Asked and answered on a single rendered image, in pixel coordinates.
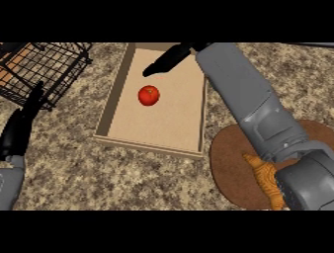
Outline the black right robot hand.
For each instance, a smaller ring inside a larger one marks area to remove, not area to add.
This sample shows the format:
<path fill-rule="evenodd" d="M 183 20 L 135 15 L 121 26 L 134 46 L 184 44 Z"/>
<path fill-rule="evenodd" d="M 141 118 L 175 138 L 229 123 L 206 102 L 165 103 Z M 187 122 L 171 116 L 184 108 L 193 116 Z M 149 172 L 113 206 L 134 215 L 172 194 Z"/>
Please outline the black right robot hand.
<path fill-rule="evenodd" d="M 147 66 L 143 71 L 143 76 L 147 77 L 153 74 L 169 72 L 189 57 L 190 51 L 202 51 L 208 46 L 209 42 L 180 42 L 175 44 Z"/>

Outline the round brown cutting board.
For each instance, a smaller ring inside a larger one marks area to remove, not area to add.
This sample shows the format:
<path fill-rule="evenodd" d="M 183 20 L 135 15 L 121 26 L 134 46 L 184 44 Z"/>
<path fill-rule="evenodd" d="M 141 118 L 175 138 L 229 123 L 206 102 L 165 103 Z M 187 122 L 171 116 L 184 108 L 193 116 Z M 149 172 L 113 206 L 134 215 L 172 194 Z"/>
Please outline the round brown cutting board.
<path fill-rule="evenodd" d="M 325 142 L 334 150 L 334 130 L 310 120 L 298 121 L 311 140 Z M 270 199 L 255 180 L 252 168 L 242 154 L 257 152 L 237 125 L 226 126 L 209 146 L 209 168 L 220 193 L 233 205 L 246 210 L 268 210 Z"/>

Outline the orange croissant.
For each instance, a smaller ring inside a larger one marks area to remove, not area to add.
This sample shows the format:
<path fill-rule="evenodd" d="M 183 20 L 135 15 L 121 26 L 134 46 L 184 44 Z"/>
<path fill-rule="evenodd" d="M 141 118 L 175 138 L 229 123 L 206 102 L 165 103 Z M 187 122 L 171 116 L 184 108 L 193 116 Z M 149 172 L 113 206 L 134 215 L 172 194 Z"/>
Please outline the orange croissant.
<path fill-rule="evenodd" d="M 277 188 L 276 166 L 271 162 L 265 162 L 257 155 L 243 153 L 242 157 L 252 168 L 257 184 L 270 200 L 271 210 L 280 211 L 283 199 Z"/>

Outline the red tomato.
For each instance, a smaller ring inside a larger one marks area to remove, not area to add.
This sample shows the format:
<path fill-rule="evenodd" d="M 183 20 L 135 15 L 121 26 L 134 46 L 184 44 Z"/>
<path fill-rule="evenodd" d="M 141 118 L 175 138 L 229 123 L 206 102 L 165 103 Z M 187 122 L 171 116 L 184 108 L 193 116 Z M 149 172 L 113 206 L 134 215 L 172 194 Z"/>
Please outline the red tomato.
<path fill-rule="evenodd" d="M 158 102 L 159 97 L 161 97 L 161 92 L 155 86 L 147 85 L 140 89 L 138 101 L 143 106 L 152 106 Z"/>

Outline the cardboard box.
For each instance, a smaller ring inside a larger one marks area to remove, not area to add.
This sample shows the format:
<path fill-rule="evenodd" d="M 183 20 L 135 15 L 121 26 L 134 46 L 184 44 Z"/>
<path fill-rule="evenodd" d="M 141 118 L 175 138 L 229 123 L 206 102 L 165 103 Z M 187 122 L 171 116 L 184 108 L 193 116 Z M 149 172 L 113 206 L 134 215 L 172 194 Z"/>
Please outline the cardboard box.
<path fill-rule="evenodd" d="M 206 83 L 195 57 L 169 72 L 143 75 L 168 48 L 166 42 L 125 46 L 94 137 L 113 146 L 199 159 Z"/>

